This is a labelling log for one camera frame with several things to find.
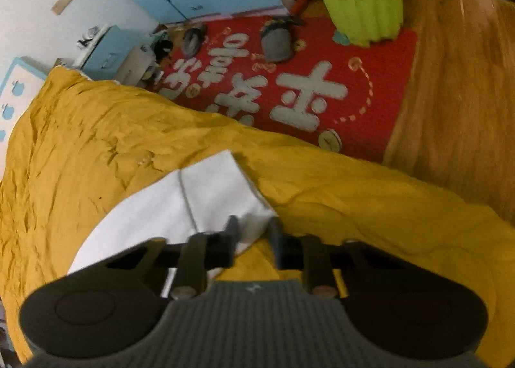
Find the white wall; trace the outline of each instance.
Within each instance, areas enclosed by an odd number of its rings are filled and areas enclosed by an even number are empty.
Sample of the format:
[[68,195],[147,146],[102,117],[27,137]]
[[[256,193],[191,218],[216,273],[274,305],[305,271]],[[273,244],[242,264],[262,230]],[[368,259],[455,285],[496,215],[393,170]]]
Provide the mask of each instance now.
[[74,0],[60,16],[51,12],[56,1],[0,0],[0,81],[14,57],[47,69],[58,57],[75,58],[76,41],[94,25],[109,22],[140,34],[157,25],[132,0]]

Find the screw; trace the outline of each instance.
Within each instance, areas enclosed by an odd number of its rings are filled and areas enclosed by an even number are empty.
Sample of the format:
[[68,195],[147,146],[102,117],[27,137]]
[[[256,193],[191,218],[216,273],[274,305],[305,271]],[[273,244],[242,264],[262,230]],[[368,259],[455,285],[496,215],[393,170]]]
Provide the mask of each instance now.
[[190,299],[197,295],[193,287],[176,287],[170,292],[173,299]]
[[311,290],[311,293],[320,298],[335,298],[338,295],[338,290],[328,285],[318,285]]

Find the cabinet handle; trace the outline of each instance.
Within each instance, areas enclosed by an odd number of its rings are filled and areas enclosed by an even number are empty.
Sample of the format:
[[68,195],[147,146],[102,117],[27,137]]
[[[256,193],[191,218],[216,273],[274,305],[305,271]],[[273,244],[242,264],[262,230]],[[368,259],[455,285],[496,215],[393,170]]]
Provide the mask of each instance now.
[[114,60],[118,57],[118,53],[112,52],[109,57],[104,61],[101,69],[109,69],[114,66]]

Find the yellow blanket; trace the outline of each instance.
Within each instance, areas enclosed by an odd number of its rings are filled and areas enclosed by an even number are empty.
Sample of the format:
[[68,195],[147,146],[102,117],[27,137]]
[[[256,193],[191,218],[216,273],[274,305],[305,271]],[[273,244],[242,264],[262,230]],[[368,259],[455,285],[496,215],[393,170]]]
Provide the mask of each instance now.
[[[289,136],[56,68],[12,133],[0,186],[0,296],[22,359],[30,351],[17,316],[30,292],[66,273],[89,232],[123,198],[224,149],[287,231],[333,244],[362,239],[474,290],[489,313],[478,356],[495,368],[515,358],[515,231],[489,207]],[[221,277],[296,275],[276,271],[259,241]]]

